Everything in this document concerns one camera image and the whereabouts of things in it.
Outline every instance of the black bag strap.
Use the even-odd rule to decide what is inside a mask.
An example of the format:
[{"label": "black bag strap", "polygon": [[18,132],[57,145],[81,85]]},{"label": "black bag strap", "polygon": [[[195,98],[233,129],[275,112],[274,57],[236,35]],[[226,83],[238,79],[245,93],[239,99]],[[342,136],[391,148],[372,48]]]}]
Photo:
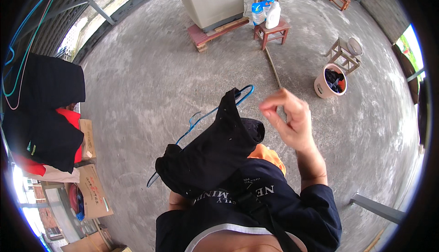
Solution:
[{"label": "black bag strap", "polygon": [[252,219],[270,231],[278,240],[283,252],[301,252],[285,230],[273,219],[268,206],[247,190],[241,172],[236,171],[221,186],[225,186],[236,204]]}]

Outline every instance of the metal bowl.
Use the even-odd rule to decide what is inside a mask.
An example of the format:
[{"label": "metal bowl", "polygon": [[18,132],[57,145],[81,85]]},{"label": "metal bowl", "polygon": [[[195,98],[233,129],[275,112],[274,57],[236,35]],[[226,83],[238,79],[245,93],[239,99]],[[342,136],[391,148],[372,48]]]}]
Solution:
[{"label": "metal bowl", "polygon": [[349,37],[348,39],[348,50],[354,56],[361,56],[363,54],[363,48],[353,37]]}]

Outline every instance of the white detergent bottle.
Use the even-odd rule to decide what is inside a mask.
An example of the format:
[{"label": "white detergent bottle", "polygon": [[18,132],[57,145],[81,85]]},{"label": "white detergent bottle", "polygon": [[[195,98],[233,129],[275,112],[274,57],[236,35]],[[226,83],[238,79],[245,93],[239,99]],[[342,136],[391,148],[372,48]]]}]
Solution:
[{"label": "white detergent bottle", "polygon": [[272,29],[279,24],[281,18],[281,6],[277,1],[271,4],[270,10],[267,13],[267,21],[265,22],[265,28]]}]

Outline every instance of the wooden pallet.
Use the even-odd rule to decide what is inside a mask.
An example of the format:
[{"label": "wooden pallet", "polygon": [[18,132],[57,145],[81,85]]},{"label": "wooden pallet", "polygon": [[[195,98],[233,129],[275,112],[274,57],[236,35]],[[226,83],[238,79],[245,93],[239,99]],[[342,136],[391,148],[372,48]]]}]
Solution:
[{"label": "wooden pallet", "polygon": [[195,43],[197,50],[199,52],[203,52],[207,49],[206,43],[208,41],[211,41],[229,31],[237,29],[238,27],[246,25],[247,23],[249,23],[249,18],[243,17],[241,19],[217,27],[213,31],[208,32],[207,34],[204,33],[203,30],[201,30],[196,24],[194,24],[187,29],[187,32],[189,33],[189,36],[192,39],[192,41]]}]

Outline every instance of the pink bucket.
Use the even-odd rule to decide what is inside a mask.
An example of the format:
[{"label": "pink bucket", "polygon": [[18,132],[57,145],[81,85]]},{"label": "pink bucket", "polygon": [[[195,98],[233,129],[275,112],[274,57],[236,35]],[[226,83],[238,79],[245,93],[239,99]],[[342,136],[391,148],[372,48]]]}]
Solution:
[{"label": "pink bucket", "polygon": [[[334,92],[327,84],[326,79],[325,79],[325,70],[326,69],[332,69],[332,70],[336,71],[337,73],[343,74],[344,79],[342,81],[338,82],[340,87],[343,89],[343,91],[341,93]],[[346,81],[345,74],[337,65],[335,65],[333,63],[328,63],[327,65],[325,65],[323,67],[323,70],[320,73],[320,75],[314,81],[314,90],[316,91],[317,95],[319,97],[321,97],[322,99],[327,99],[327,98],[333,97],[333,96],[341,96],[346,92],[347,89],[348,89],[348,82]]]}]

